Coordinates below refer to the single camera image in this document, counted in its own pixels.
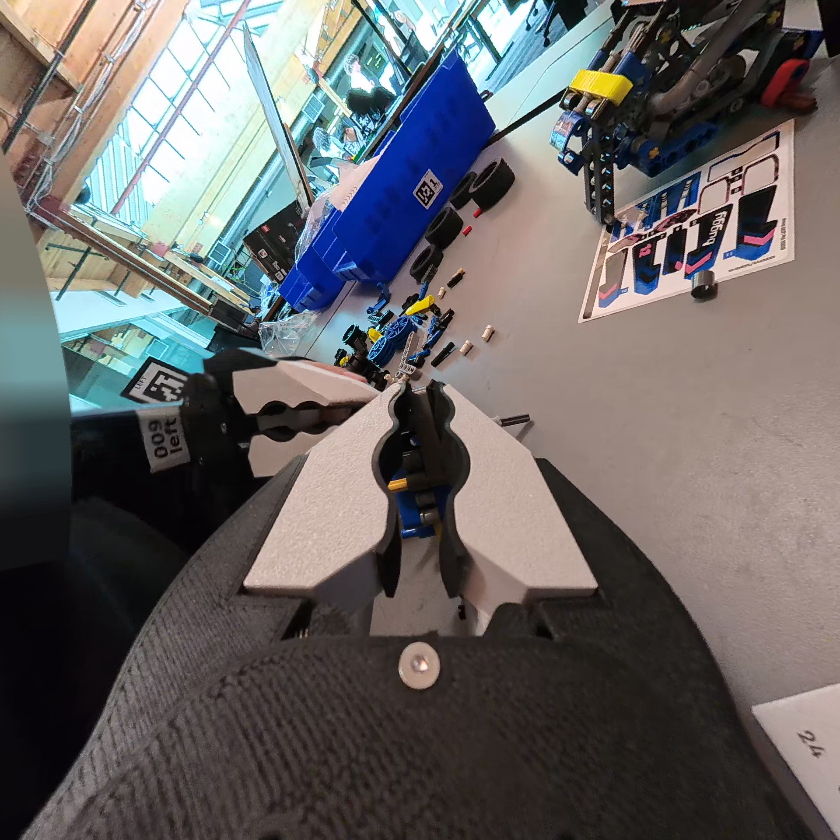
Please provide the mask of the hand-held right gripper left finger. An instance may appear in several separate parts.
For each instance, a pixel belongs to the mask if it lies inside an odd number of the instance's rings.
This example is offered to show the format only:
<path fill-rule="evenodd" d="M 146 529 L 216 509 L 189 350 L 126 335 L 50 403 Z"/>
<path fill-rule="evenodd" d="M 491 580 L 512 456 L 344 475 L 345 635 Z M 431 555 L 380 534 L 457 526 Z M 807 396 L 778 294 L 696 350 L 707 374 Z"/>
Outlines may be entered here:
<path fill-rule="evenodd" d="M 381 459 L 397 442 L 406 387 L 390 385 L 309 451 L 244 578 L 246 593 L 347 613 L 394 596 L 402 538 Z"/>

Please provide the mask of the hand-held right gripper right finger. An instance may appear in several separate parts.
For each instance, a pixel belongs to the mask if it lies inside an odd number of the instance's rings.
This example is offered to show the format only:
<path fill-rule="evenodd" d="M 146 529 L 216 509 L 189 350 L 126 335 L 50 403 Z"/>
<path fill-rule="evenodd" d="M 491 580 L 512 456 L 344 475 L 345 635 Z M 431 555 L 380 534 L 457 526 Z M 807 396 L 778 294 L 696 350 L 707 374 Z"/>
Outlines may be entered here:
<path fill-rule="evenodd" d="M 598 584 L 532 453 L 452 385 L 436 384 L 446 500 L 439 569 L 476 617 L 594 595 Z"/>

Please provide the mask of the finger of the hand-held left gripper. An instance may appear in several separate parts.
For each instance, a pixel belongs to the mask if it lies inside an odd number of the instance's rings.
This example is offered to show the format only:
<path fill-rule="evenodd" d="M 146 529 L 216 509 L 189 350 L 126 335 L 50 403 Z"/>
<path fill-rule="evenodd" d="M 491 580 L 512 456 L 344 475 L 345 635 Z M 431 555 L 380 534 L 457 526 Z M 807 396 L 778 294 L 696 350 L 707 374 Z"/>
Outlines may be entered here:
<path fill-rule="evenodd" d="M 369 383 L 314 368 L 303 360 L 277 360 L 273 365 L 235 371 L 233 393 L 247 415 L 269 404 L 296 407 L 359 406 L 380 393 Z"/>
<path fill-rule="evenodd" d="M 343 424 L 360 406 L 265 406 L 248 447 L 256 478 L 270 478 Z"/>

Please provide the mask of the blue grey lego sub-assembly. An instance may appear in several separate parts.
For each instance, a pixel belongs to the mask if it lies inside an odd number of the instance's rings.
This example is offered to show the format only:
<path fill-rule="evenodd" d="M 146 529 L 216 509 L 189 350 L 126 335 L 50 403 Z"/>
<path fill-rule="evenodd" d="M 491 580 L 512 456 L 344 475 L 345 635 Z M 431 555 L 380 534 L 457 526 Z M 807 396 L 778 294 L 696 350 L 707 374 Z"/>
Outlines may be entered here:
<path fill-rule="evenodd" d="M 470 480 L 482 484 L 482 449 L 503 438 L 503 425 L 479 413 L 479 435 L 469 441 L 466 402 L 458 403 L 455 389 L 432 380 L 423 388 L 411 386 L 397 399 L 402 411 L 396 437 L 394 466 L 381 468 L 388 490 L 395 498 L 401 537 L 435 538 L 438 569 L 446 594 L 458 598 L 458 612 L 466 618 L 467 584 L 477 571 L 477 556 L 467 546 L 467 511 L 456 510 L 456 502 L 466 502 Z"/>

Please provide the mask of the pile of loose lego pieces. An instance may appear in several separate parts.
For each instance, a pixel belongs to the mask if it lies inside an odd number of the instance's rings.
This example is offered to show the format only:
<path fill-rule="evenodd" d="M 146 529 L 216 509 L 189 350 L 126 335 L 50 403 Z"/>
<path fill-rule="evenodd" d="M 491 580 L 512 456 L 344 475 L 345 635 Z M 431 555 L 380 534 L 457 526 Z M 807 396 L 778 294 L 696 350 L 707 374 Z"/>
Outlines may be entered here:
<path fill-rule="evenodd" d="M 381 295 L 367 311 L 369 328 L 363 330 L 353 323 L 346 329 L 333 365 L 362 377 L 382 392 L 394 381 L 412 380 L 427 360 L 433 367 L 446 360 L 455 351 L 455 343 L 446 344 L 435 356 L 432 351 L 454 320 L 455 311 L 442 310 L 439 302 L 462 281 L 466 271 L 458 269 L 437 294 L 429 293 L 437 272 L 437 264 L 421 269 L 419 292 L 404 300 L 399 313 L 384 310 L 391 301 L 391 292 L 380 285 Z"/>

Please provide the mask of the lego sticker sheet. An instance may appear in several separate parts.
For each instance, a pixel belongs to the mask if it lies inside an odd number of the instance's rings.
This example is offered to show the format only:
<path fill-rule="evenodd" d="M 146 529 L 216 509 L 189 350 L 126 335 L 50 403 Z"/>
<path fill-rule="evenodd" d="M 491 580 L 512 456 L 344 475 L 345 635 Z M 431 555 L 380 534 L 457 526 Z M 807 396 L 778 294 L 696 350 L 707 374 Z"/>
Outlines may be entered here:
<path fill-rule="evenodd" d="M 627 205 L 601 233 L 578 322 L 689 293 L 795 258 L 795 129 L 789 119 Z"/>

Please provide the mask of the lego instruction booklet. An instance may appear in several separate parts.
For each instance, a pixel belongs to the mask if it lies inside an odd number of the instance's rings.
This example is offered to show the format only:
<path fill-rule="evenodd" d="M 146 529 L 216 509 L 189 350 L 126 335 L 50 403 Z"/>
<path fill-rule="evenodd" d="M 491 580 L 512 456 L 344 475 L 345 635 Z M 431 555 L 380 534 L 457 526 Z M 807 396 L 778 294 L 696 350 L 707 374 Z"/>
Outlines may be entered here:
<path fill-rule="evenodd" d="M 835 838 L 839 838 L 839 685 L 752 707 Z"/>

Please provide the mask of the partly built lego buggy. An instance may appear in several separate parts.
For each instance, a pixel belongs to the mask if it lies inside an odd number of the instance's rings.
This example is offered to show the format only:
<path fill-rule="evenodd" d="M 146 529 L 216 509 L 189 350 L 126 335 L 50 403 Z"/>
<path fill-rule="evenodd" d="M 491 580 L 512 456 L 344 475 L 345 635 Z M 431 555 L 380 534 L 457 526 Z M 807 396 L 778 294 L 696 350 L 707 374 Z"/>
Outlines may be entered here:
<path fill-rule="evenodd" d="M 784 1 L 615 2 L 614 26 L 560 98 L 550 142 L 583 173 L 584 202 L 615 222 L 614 173 L 656 177 L 711 142 L 743 107 L 808 113 L 798 91 L 821 45 L 838 55 L 838 2 L 817 2 L 817 29 L 783 25 Z"/>

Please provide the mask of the person's left hand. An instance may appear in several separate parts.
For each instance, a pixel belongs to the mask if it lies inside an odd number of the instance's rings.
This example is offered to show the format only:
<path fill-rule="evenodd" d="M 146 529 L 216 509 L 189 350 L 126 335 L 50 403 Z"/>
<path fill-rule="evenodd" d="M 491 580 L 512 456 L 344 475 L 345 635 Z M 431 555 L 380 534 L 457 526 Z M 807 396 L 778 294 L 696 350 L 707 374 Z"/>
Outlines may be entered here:
<path fill-rule="evenodd" d="M 366 385 L 368 384 L 365 377 L 363 377 L 362 375 L 357 374 L 353 371 L 349 371 L 346 367 L 336 366 L 335 364 L 325 364 L 325 363 L 317 362 L 317 361 L 314 361 L 314 360 L 303 360 L 303 361 L 311 367 L 318 368 L 320 370 L 324 370 L 324 371 L 326 371 L 328 373 L 331 373 L 331 374 L 343 375 L 347 378 L 350 378 L 351 380 L 353 380 L 355 382 L 361 382 L 361 383 L 366 384 Z"/>

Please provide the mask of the clear plastic bag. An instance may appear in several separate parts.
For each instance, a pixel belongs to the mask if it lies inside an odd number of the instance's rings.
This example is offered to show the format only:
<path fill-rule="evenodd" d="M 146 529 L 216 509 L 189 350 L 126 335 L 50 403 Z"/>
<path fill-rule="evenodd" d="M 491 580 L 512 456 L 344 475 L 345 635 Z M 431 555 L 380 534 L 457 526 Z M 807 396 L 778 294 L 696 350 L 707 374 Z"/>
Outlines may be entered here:
<path fill-rule="evenodd" d="M 338 242 L 334 232 L 342 212 L 333 204 L 332 192 L 322 193 L 311 205 L 296 245 L 296 267 L 302 270 L 305 259 L 318 256 L 327 264 Z"/>
<path fill-rule="evenodd" d="M 262 352 L 275 360 L 297 356 L 302 341 L 319 316 L 319 311 L 304 311 L 276 321 L 263 321 L 258 327 Z"/>

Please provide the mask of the black white marker sign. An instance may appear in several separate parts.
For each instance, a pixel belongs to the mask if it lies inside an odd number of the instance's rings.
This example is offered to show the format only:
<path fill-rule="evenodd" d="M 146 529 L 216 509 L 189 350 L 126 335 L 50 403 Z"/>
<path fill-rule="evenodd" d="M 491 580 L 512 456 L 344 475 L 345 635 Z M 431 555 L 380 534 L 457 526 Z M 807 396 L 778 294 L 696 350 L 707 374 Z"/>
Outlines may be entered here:
<path fill-rule="evenodd" d="M 142 405 L 178 403 L 190 374 L 174 366 L 147 358 L 121 390 L 121 397 Z"/>

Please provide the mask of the blue storage bin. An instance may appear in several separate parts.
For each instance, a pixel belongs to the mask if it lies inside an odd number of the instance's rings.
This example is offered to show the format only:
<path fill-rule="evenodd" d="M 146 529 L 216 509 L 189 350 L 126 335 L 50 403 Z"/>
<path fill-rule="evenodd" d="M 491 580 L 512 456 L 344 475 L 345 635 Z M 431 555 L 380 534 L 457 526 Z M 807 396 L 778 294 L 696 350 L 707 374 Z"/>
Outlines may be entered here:
<path fill-rule="evenodd" d="M 334 214 L 320 227 L 280 284 L 280 297 L 296 312 L 328 308 L 344 286 L 334 271 L 346 252 L 333 230 L 338 218 Z"/>
<path fill-rule="evenodd" d="M 344 280 L 390 282 L 496 125 L 466 63 L 449 54 L 402 115 L 334 232 Z"/>

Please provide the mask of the black cardboard box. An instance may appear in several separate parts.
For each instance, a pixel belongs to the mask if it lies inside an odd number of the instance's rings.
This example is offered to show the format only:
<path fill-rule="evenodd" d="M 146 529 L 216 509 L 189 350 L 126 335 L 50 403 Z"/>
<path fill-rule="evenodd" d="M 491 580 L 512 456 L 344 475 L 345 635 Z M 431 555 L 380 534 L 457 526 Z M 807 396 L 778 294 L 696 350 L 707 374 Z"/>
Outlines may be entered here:
<path fill-rule="evenodd" d="M 295 265 L 305 226 L 304 210 L 295 199 L 247 234 L 244 246 L 264 275 L 283 281 Z"/>

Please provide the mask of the person's dark clothed torso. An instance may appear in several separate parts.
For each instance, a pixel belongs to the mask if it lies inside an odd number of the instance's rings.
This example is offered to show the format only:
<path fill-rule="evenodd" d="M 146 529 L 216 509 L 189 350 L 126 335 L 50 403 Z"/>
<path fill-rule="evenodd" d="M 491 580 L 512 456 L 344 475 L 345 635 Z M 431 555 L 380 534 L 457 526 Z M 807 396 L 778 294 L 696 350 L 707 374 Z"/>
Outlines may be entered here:
<path fill-rule="evenodd" d="M 88 497 L 70 509 L 61 560 L 2 569 L 2 838 L 18 838 L 54 792 L 145 620 L 216 529 Z"/>

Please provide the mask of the white standing panel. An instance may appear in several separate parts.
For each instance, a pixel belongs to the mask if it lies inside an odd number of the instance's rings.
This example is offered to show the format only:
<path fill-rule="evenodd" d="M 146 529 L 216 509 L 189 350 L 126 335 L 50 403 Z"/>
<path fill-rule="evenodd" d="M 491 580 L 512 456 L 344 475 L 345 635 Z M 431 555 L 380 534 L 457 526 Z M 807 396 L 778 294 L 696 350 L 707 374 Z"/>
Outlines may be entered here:
<path fill-rule="evenodd" d="M 290 178 L 290 183 L 296 194 L 297 203 L 301 207 L 301 213 L 303 216 L 306 216 L 314 202 L 314 195 L 308 180 L 307 170 L 301 161 L 298 147 L 288 127 L 282 121 L 277 102 L 266 76 L 266 71 L 259 59 L 255 41 L 246 24 L 244 25 L 244 48 L 248 77 L 255 89 L 270 133 L 276 143 L 277 151 Z"/>

